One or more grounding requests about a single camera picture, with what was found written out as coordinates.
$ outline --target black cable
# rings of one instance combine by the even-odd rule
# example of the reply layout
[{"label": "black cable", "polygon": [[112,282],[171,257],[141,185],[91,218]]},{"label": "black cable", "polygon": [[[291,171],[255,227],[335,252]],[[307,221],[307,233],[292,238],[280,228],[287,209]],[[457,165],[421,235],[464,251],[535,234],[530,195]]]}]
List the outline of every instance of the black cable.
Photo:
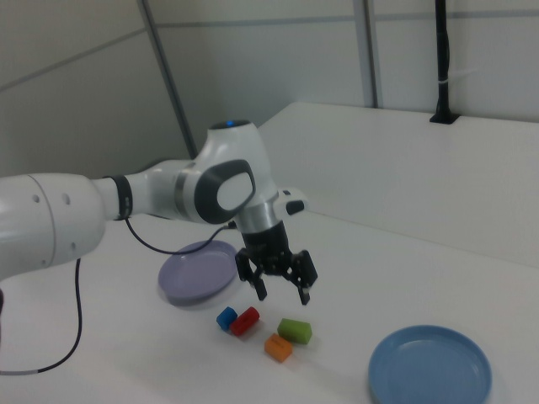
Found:
[{"label": "black cable", "polygon": [[[198,246],[197,248],[192,248],[190,250],[186,250],[186,251],[177,251],[177,252],[173,252],[173,251],[164,251],[164,250],[161,250],[159,248],[155,248],[153,246],[151,246],[150,244],[148,244],[147,242],[145,242],[144,240],[142,240],[136,233],[135,233],[135,230],[133,230],[133,227],[131,226],[131,223],[129,222],[129,219],[125,219],[125,223],[127,224],[127,227],[129,227],[129,230],[131,231],[132,235],[140,242],[142,243],[145,247],[148,247],[150,248],[151,250],[153,251],[156,251],[158,253],[162,253],[162,254],[168,254],[168,255],[185,255],[185,254],[191,254],[191,253],[196,253],[197,251],[200,251],[202,248],[206,247],[208,244],[211,243],[211,241],[217,236],[217,234],[219,234],[221,231],[223,230],[227,230],[227,229],[235,229],[236,228],[236,223],[233,222],[233,221],[230,221],[228,224],[222,226],[222,227],[219,227],[219,229],[217,229],[211,236],[208,240],[206,240],[202,245]],[[66,356],[64,356],[61,360],[59,360],[58,362],[56,362],[55,364],[52,364],[50,366],[46,366],[45,368],[41,368],[41,369],[32,369],[32,370],[0,370],[0,375],[1,376],[26,376],[26,375],[36,375],[38,373],[44,373],[48,370],[52,370],[54,368],[57,368],[58,366],[60,366],[61,364],[63,364],[64,362],[66,362],[69,358],[71,358],[71,356],[73,355],[73,353],[75,352],[75,350],[77,349],[78,347],[78,343],[80,342],[81,340],[81,336],[83,335],[83,308],[82,308],[82,305],[81,305],[81,293],[80,293],[80,287],[79,287],[79,282],[78,282],[78,275],[80,273],[80,267],[81,267],[81,258],[79,258],[77,260],[77,265],[75,266],[75,296],[77,298],[77,314],[78,314],[78,330],[77,330],[77,338],[75,339],[75,343],[73,344],[72,348],[71,348],[71,351],[69,351],[67,353]]]},{"label": "black cable", "polygon": [[61,360],[56,362],[55,364],[52,364],[51,366],[47,366],[45,368],[41,369],[34,369],[34,370],[0,370],[0,375],[4,376],[26,376],[26,375],[35,375],[38,373],[44,373],[48,370],[57,368],[64,362],[66,362],[71,355],[75,352],[77,349],[78,343],[81,340],[81,336],[83,335],[83,308],[81,307],[81,293],[80,288],[78,286],[78,274],[80,272],[81,267],[81,258],[77,260],[77,265],[75,267],[75,295],[77,297],[77,314],[78,314],[78,330],[77,330],[77,339],[75,340],[75,343],[73,344],[73,347],[71,348],[71,351],[64,356]]},{"label": "black cable", "polygon": [[197,251],[200,251],[202,248],[207,247],[208,244],[210,244],[213,241],[213,239],[217,236],[217,234],[219,234],[221,231],[236,228],[236,223],[233,222],[233,221],[230,221],[230,222],[228,222],[228,224],[226,224],[226,225],[224,225],[222,227],[219,227],[210,236],[210,238],[208,238],[203,244],[201,244],[200,246],[198,246],[196,248],[192,248],[190,250],[183,250],[183,251],[182,250],[180,250],[180,251],[165,251],[165,250],[161,250],[159,248],[156,248],[154,246],[151,246],[150,244],[148,244],[147,242],[142,240],[140,238],[140,236],[138,234],[136,234],[135,230],[133,230],[133,227],[131,226],[131,223],[129,222],[129,219],[125,219],[125,223],[127,224],[127,227],[129,227],[129,230],[130,230],[131,234],[133,235],[133,237],[136,240],[138,240],[144,247],[148,247],[148,248],[150,248],[151,250],[153,250],[153,251],[155,251],[157,253],[167,254],[167,255],[185,255],[185,254],[196,253]]}]

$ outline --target green block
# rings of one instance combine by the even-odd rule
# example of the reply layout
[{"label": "green block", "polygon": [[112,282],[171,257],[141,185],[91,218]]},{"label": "green block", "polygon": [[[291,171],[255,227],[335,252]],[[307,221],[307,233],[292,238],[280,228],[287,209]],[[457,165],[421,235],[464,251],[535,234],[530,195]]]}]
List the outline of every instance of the green block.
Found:
[{"label": "green block", "polygon": [[309,343],[312,337],[311,324],[308,322],[297,322],[289,318],[283,318],[277,328],[279,337],[291,343]]}]

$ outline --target purple plate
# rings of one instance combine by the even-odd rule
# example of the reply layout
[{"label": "purple plate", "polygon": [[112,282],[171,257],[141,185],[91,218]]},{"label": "purple plate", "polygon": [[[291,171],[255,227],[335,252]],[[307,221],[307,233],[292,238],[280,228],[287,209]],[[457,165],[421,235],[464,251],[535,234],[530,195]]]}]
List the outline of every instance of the purple plate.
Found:
[{"label": "purple plate", "polygon": [[[202,243],[190,244],[182,250]],[[233,246],[216,240],[200,251],[173,255],[159,271],[159,287],[170,300],[196,300],[214,295],[237,274],[235,256]]]}]

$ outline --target blue block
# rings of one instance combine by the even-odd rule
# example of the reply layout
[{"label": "blue block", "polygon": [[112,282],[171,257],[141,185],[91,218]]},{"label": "blue block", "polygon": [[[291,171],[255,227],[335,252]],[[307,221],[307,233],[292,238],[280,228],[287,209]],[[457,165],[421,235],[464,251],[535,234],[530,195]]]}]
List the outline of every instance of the blue block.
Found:
[{"label": "blue block", "polygon": [[219,316],[217,316],[217,324],[219,324],[222,331],[228,331],[228,328],[236,319],[237,313],[231,307],[227,307]]}]

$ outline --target orange block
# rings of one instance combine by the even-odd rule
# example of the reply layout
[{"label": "orange block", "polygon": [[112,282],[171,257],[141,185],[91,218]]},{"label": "orange block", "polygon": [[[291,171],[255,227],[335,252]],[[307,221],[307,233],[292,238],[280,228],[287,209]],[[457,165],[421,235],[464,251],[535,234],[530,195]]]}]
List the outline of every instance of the orange block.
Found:
[{"label": "orange block", "polygon": [[273,334],[266,340],[264,351],[266,351],[269,356],[282,363],[291,355],[292,344],[284,338],[279,337],[277,334]]}]

